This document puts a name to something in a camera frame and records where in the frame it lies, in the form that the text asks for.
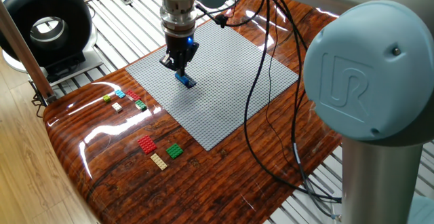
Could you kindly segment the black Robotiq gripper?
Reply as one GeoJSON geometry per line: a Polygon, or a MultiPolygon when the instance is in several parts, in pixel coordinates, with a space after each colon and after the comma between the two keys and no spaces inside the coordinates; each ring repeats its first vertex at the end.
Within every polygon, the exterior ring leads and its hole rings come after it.
{"type": "Polygon", "coordinates": [[[187,63],[193,59],[199,48],[199,44],[194,42],[194,35],[186,37],[166,35],[165,41],[167,44],[167,54],[164,55],[159,62],[172,71],[178,71],[179,76],[185,76],[187,63]]]}

